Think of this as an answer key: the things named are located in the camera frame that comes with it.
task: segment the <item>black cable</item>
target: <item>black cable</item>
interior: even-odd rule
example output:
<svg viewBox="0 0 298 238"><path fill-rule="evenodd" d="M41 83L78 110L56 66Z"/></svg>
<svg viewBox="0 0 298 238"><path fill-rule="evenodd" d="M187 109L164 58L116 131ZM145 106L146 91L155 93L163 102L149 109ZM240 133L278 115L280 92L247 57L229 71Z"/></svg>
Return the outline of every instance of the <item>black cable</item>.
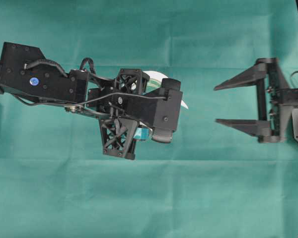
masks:
<svg viewBox="0 0 298 238"><path fill-rule="evenodd" d="M162 97L162 96L160 96L160 97L147 97L147 96L138 95L138 94L129 94L129 93L119 93L119 92L116 92L116 93L110 93L110 94L104 95L104 96L99 97L99 98L94 98L94 99L91 99L91 100L88 100L88 101L85 101L85 102L75 103L75 104L52 103L52 102L27 103L26 101L22 100L19 96L13 94L13 96L17 100L19 100L20 102L22 102L23 104L25 104L27 106L50 105L50 106L62 106L62 107L76 107L76 106L81 106L81 105L84 105L84 104L87 104L87 103L92 103L92 102L95 102L95 101L98 101L98 100L101 100L101 99L104 99L104 98L107 98L107 97L110 97L110 96L113 96L113 95L132 96L132 97L144 98L144 99L165 99L166 98L166 97Z"/></svg>
<svg viewBox="0 0 298 238"><path fill-rule="evenodd" d="M293 73L290 75L290 82L291 82L293 88L297 88L297 86L294 84L294 80L293 80L293 76L294 76L296 73L298 73L298 71L295 71L295 72L293 72Z"/></svg>
<svg viewBox="0 0 298 238"><path fill-rule="evenodd" d="M55 61L53 60L49 60L49 59L38 59L36 61L33 61L31 63L26 63L24 65L24 69L30 69L30 68L33 68L35 66L38 66L39 64L47 64L47 65L50 65L50 66L54 66L56 67L59 72L65 77L67 78L68 75L65 73L64 69L58 64L56 63Z"/></svg>
<svg viewBox="0 0 298 238"><path fill-rule="evenodd" d="M95 68L94 68L94 61L93 61L91 58L89 58L89 57L86 57L86 58L84 58L84 59L82 60L79 69L80 69L80 70L83 70L83 68L84 68L84 66L85 66L85 64L86 64L87 62L88 62L88 64L89 64L90 72L96 74L96 71L95 71Z"/></svg>

